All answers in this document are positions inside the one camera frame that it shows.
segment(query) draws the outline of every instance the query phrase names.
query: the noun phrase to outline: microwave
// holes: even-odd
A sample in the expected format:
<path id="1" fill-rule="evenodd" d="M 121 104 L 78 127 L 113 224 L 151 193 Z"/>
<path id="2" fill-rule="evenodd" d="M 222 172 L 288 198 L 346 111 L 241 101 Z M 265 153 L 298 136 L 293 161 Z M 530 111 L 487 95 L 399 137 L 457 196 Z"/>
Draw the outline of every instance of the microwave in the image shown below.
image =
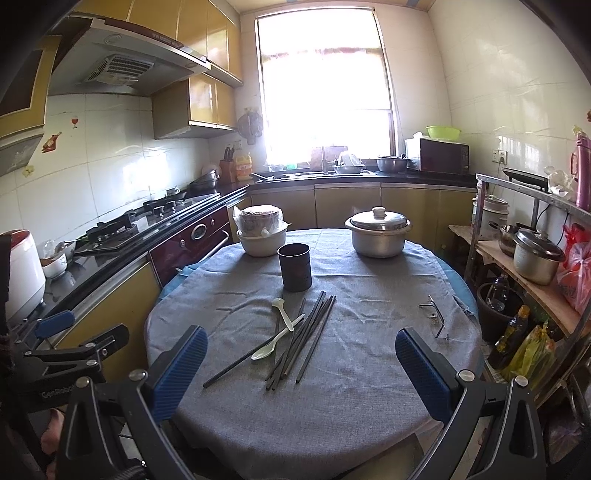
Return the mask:
<path id="1" fill-rule="evenodd" d="M 461 143 L 409 138 L 406 140 L 408 168 L 434 173 L 468 175 L 470 147 Z"/>

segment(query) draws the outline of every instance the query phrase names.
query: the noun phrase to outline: window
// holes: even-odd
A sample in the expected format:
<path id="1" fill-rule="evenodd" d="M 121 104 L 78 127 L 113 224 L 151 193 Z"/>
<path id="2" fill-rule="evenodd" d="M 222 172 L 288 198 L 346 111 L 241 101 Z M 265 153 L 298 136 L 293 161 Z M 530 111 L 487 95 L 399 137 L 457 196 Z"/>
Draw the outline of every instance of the window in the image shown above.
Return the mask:
<path id="1" fill-rule="evenodd" d="M 258 18 L 269 163 L 317 147 L 391 152 L 392 107 L 373 10 L 322 8 Z"/>

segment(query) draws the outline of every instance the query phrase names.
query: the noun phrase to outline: ceiling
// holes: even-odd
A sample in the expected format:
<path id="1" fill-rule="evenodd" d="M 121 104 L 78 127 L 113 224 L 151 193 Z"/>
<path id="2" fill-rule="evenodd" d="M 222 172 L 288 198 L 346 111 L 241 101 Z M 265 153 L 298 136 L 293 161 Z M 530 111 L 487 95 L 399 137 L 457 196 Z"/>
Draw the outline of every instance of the ceiling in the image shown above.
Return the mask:
<path id="1" fill-rule="evenodd" d="M 324 2 L 341 2 L 342 0 L 324 0 Z M 238 11 L 243 14 L 252 10 L 259 10 L 261 8 L 273 7 L 276 5 L 290 5 L 303 4 L 305 1 L 289 1 L 285 0 L 228 0 L 228 2 Z M 428 11 L 435 3 L 435 0 L 377 0 L 377 3 L 390 5 L 405 5 L 407 7 L 417 8 L 418 10 Z"/>

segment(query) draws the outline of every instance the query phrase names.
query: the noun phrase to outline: gray tablecloth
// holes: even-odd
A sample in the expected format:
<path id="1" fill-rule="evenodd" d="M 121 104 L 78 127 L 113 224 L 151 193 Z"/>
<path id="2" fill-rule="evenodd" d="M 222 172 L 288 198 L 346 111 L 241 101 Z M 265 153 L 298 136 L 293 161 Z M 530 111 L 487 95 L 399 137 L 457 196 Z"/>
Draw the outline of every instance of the gray tablecloth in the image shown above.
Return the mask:
<path id="1" fill-rule="evenodd" d="M 465 315 L 433 254 L 406 242 L 399 257 L 358 255 L 347 230 L 288 234 L 310 245 L 309 312 L 321 290 L 336 304 L 300 384 L 305 355 L 278 389 L 265 390 L 271 357 L 240 364 L 207 389 L 203 382 L 274 333 L 276 297 L 296 316 L 303 293 L 283 292 L 279 260 L 222 249 L 151 312 L 148 359 L 171 348 L 189 325 L 209 335 L 207 356 L 175 418 L 194 447 L 206 446 L 248 480 L 324 480 L 360 465 L 432 419 L 394 353 L 413 326 L 456 368 L 474 368 L 479 329 Z M 449 340 L 434 338 L 417 306 L 431 294 Z M 279 345 L 279 353 L 288 337 Z"/>

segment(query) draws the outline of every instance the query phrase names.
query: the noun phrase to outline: blue gripper pad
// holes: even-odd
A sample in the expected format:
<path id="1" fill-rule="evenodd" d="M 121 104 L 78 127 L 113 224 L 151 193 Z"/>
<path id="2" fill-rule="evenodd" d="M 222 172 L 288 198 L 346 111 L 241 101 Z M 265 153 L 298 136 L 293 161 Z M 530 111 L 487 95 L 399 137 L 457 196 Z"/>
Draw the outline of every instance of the blue gripper pad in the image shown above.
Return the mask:
<path id="1" fill-rule="evenodd" d="M 433 352 L 413 328 L 398 332 L 395 348 L 429 415 L 447 424 L 462 393 L 455 369 L 442 354 Z"/>
<path id="2" fill-rule="evenodd" d="M 148 370 L 142 393 L 154 421 L 173 416 L 207 353 L 207 333 L 192 325 Z"/>
<path id="3" fill-rule="evenodd" d="M 35 336 L 39 340 L 45 340 L 56 333 L 60 333 L 74 325 L 74 314 L 70 310 L 56 313 L 51 317 L 40 320 L 35 326 Z"/>

